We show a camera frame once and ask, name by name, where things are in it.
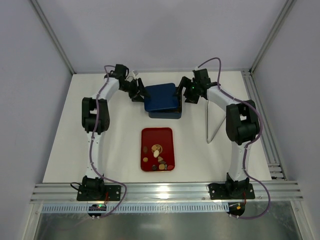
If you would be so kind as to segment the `blue tin lid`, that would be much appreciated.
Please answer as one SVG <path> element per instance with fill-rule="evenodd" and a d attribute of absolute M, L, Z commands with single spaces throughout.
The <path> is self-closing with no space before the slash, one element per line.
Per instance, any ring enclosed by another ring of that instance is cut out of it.
<path fill-rule="evenodd" d="M 146 112 L 157 112 L 172 110 L 179 106 L 174 83 L 156 84 L 145 87 L 149 97 L 144 98 L 144 110 Z"/>

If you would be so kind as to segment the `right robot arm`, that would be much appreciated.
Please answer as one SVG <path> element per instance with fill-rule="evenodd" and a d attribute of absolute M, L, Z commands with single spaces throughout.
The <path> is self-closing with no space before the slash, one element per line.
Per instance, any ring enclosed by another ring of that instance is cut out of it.
<path fill-rule="evenodd" d="M 193 78 L 186 76 L 175 92 L 187 103 L 197 104 L 200 97 L 216 104 L 225 112 L 225 131 L 231 141 L 231 162 L 224 183 L 208 186 L 211 200 L 254 199 L 252 177 L 247 171 L 251 145 L 262 134 L 261 117 L 252 100 L 240 100 L 222 89 L 220 82 L 212 82 L 208 71 L 196 69 Z"/>

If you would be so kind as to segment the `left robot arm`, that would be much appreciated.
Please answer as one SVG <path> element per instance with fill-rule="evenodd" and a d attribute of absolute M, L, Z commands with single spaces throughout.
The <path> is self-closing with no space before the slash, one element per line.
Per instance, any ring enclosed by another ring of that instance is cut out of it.
<path fill-rule="evenodd" d="M 78 201 L 120 202 L 127 191 L 124 183 L 107 178 L 103 170 L 103 146 L 110 127 L 109 101 L 117 91 L 128 93 L 132 102 L 144 102 L 149 97 L 141 78 L 123 64 L 104 67 L 104 83 L 91 97 L 81 102 L 81 125 L 88 142 L 88 164 L 78 189 Z"/>

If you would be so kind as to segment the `metal tongs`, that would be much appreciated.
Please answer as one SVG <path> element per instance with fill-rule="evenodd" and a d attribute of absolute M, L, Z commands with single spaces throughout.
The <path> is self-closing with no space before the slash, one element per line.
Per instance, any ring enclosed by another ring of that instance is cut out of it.
<path fill-rule="evenodd" d="M 214 140 L 226 119 L 225 113 L 212 114 L 211 110 L 212 104 L 207 100 L 205 107 L 205 140 L 208 145 Z"/>

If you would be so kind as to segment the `blue chocolate tin box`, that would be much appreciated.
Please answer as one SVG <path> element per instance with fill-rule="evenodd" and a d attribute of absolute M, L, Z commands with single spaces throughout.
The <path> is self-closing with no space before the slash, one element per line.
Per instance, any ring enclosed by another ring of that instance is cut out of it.
<path fill-rule="evenodd" d="M 171 110 L 160 110 L 148 112 L 148 116 L 153 119 L 180 119 L 182 116 L 182 98 L 178 98 L 178 107 Z"/>

